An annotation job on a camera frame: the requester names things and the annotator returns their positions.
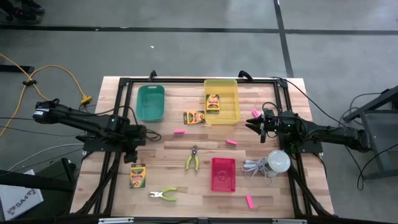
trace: pink eraser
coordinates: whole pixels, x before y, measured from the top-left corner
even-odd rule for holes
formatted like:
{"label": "pink eraser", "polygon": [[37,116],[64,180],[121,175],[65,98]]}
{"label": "pink eraser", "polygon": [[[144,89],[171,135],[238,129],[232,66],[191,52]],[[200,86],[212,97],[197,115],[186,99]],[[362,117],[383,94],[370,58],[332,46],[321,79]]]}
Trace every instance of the pink eraser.
{"label": "pink eraser", "polygon": [[174,134],[183,134],[183,133],[185,133],[185,130],[184,130],[184,129],[177,129],[177,130],[174,130]]}
{"label": "pink eraser", "polygon": [[254,116],[255,118],[258,118],[258,117],[260,116],[259,112],[258,112],[256,109],[253,109],[253,110],[251,111],[251,113],[253,114],[253,116]]}
{"label": "pink eraser", "polygon": [[248,201],[248,206],[250,209],[254,208],[254,204],[253,204],[253,199],[251,198],[250,195],[246,195],[246,200]]}
{"label": "pink eraser", "polygon": [[228,143],[230,143],[230,144],[234,144],[234,145],[237,145],[237,144],[238,144],[236,141],[232,141],[232,140],[229,140],[229,139],[227,139],[226,142],[228,142]]}

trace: concrete floor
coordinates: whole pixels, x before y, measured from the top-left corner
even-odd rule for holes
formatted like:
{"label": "concrete floor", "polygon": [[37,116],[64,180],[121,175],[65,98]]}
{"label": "concrete floor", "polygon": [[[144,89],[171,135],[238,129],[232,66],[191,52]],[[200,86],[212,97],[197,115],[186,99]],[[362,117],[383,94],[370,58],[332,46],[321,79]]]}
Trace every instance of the concrete floor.
{"label": "concrete floor", "polygon": [[[46,7],[42,21],[45,25],[277,28],[272,0],[37,2]],[[398,2],[394,0],[281,0],[280,5],[286,29],[398,29]],[[308,95],[334,118],[348,109],[356,95],[398,84],[397,36],[287,35],[287,43],[294,77],[304,78]],[[39,68],[57,64],[68,68],[94,101],[105,75],[148,75],[154,69],[159,75],[227,77],[245,70],[254,77],[286,77],[278,34],[0,30],[0,52],[21,65]],[[10,116],[25,76],[2,73],[1,77],[0,90],[8,96],[0,98],[1,116]],[[37,79],[47,97],[78,106],[80,93],[66,73],[49,69]],[[360,98],[355,105],[371,98]],[[39,100],[30,88],[17,116],[30,118]],[[336,125],[313,105],[312,115],[318,124]],[[13,121],[10,126],[54,134],[79,133],[62,125],[30,121]],[[78,141],[7,130],[0,138],[0,169],[8,169],[46,147],[74,142]],[[366,182],[359,192],[359,172],[346,150],[332,144],[323,146],[335,213],[346,218],[398,222],[398,178]],[[25,165],[72,150],[69,147],[44,153]],[[372,156],[353,154],[361,166]],[[68,158],[79,164],[81,152],[69,154]],[[34,169],[46,166],[40,164]]]}

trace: wooden tabletop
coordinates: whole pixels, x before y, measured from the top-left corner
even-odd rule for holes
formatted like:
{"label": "wooden tabletop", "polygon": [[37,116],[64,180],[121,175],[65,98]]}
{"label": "wooden tabletop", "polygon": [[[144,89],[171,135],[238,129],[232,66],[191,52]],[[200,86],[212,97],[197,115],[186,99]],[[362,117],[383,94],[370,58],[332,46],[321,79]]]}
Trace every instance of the wooden tabletop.
{"label": "wooden tabletop", "polygon": [[[104,77],[99,93],[96,112],[114,107],[120,77]],[[301,78],[291,78],[301,90],[305,91]],[[238,84],[241,120],[234,125],[186,125],[183,112],[203,110],[205,105],[202,83],[157,83],[165,88],[165,115],[161,123],[145,125],[162,135],[159,142],[147,141],[139,146],[138,162],[147,166],[146,187],[129,188],[130,164],[120,163],[118,180],[114,195],[112,216],[130,217],[241,217],[241,218],[292,218],[294,217],[287,174],[274,177],[273,184],[267,185],[264,176],[255,175],[245,179],[241,169],[246,159],[257,160],[279,149],[277,138],[267,138],[260,143],[260,137],[247,127],[245,120],[252,118],[251,111],[261,111],[265,101],[275,103],[274,89],[268,84]],[[135,83],[132,89],[131,107],[136,108],[136,97],[140,86],[148,83]],[[308,100],[294,86],[289,84],[293,111],[303,119],[312,120]],[[186,133],[173,134],[175,129],[185,129]],[[226,144],[226,139],[238,142],[237,146]],[[192,146],[198,146],[199,171],[191,168],[185,171],[185,161],[191,154]],[[100,179],[103,152],[94,152],[83,161],[80,176],[73,198],[71,212],[77,211],[88,200]],[[211,191],[211,159],[227,157],[236,159],[236,191],[234,193]],[[333,213],[328,184],[323,166],[312,154],[302,154],[307,185],[326,210]],[[169,192],[177,197],[177,202],[166,202],[148,196],[150,191],[160,191],[166,187],[178,187]],[[251,195],[254,209],[249,209],[246,195]],[[298,190],[300,206],[302,193]]]}

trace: red plastic basket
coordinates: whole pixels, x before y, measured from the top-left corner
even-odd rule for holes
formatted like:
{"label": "red plastic basket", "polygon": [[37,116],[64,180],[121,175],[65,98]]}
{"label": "red plastic basket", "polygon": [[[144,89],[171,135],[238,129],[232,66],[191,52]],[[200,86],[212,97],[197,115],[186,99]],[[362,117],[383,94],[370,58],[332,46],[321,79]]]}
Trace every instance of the red plastic basket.
{"label": "red plastic basket", "polygon": [[235,192],[235,159],[211,160],[211,190]]}

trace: green-handled pliers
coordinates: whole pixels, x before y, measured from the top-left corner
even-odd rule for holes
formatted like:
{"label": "green-handled pliers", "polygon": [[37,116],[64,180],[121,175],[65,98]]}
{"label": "green-handled pliers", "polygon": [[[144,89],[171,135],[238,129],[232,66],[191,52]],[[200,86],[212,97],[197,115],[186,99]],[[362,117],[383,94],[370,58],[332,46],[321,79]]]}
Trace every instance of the green-handled pliers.
{"label": "green-handled pliers", "polygon": [[187,162],[185,163],[185,170],[189,169],[189,163],[191,162],[192,158],[195,158],[195,170],[199,170],[199,157],[198,157],[198,146],[192,147],[192,155],[188,157]]}
{"label": "green-handled pliers", "polygon": [[163,196],[163,193],[169,192],[169,191],[176,191],[176,187],[167,187],[166,189],[163,189],[161,192],[149,192],[150,197],[161,197],[163,200],[166,200],[168,202],[176,202],[176,198],[169,198],[166,196]]}

